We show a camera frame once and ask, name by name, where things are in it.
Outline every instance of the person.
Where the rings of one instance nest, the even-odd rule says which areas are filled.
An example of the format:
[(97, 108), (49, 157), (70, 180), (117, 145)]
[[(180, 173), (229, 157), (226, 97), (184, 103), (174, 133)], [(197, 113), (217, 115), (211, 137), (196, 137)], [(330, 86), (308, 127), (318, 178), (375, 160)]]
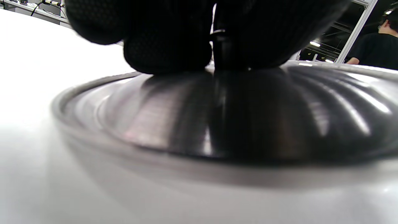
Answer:
[(347, 64), (398, 70), (398, 10), (383, 17), (378, 33), (359, 40)]

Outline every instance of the gloved hand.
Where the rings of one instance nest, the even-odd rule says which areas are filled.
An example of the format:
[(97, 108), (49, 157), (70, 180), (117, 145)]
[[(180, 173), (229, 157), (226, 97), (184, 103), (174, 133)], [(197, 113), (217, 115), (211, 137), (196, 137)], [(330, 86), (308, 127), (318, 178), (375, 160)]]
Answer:
[(130, 66), (147, 74), (199, 71), (211, 59), (209, 34), (237, 40), (245, 67), (276, 67), (318, 37), (350, 0), (67, 0), (72, 27), (94, 43), (124, 40)]

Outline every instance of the white table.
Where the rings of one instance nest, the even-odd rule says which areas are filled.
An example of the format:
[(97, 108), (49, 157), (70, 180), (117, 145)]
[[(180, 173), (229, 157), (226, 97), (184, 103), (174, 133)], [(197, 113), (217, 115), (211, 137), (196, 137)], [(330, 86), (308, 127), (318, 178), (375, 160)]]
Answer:
[[(45, 60), (57, 43), (42, 44), (33, 60), (21, 58), (34, 47), (0, 50), (0, 223), (398, 223), (397, 163), (374, 165), (373, 173), (269, 170), (260, 177), (266, 186), (248, 187), (153, 178), (106, 157), (72, 153), (49, 117), (50, 101), (66, 87), (132, 71), (122, 48), (94, 45), (70, 29), (5, 10), (0, 19), (12, 21), (3, 23), (2, 43), (28, 34), (34, 43), (52, 36), (62, 43), (59, 62)], [(231, 180), (252, 180), (245, 169), (235, 170)]]
[[(5, 4), (7, 4), (7, 5), (9, 5), (9, 6), (21, 8), (21, 9), (26, 10), (26, 11), (29, 11), (29, 12), (32, 12), (33, 9), (34, 9), (33, 7), (22, 5), (22, 4), (20, 4), (19, 2), (17, 3), (17, 2), (10, 1), (10, 0), (0, 0), (1, 3), (2, 3), (3, 1), (4, 1)], [(39, 8), (37, 8), (37, 9), (35, 10), (35, 14), (38, 14), (38, 15), (41, 15), (41, 16), (45, 16), (45, 17), (47, 17), (47, 18), (55, 19), (55, 20), (57, 20), (57, 21), (60, 21), (60, 22), (69, 24), (69, 21), (68, 21), (68, 20), (63, 19), (63, 18), (60, 18), (60, 17), (58, 17), (58, 16), (54, 16), (54, 15), (52, 15), (52, 14), (50, 14), (50, 13), (47, 13), (47, 12), (45, 12), (45, 11), (40, 10)]]

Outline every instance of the black shirt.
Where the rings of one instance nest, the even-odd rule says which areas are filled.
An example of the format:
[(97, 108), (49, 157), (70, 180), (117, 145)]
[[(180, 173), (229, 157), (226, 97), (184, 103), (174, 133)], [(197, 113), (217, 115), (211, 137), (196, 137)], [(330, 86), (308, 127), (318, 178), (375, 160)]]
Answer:
[(360, 65), (398, 70), (398, 37), (384, 33), (365, 35), (348, 54)]

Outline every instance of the finger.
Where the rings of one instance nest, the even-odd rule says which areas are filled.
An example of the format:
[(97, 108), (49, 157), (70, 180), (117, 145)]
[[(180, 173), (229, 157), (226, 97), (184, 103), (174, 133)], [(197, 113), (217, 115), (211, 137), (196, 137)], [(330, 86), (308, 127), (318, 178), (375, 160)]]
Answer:
[(98, 44), (122, 40), (130, 31), (129, 16), (135, 1), (67, 0), (66, 13), (71, 26), (82, 37)]
[(211, 0), (148, 3), (125, 39), (125, 59), (149, 74), (203, 70), (211, 59)]

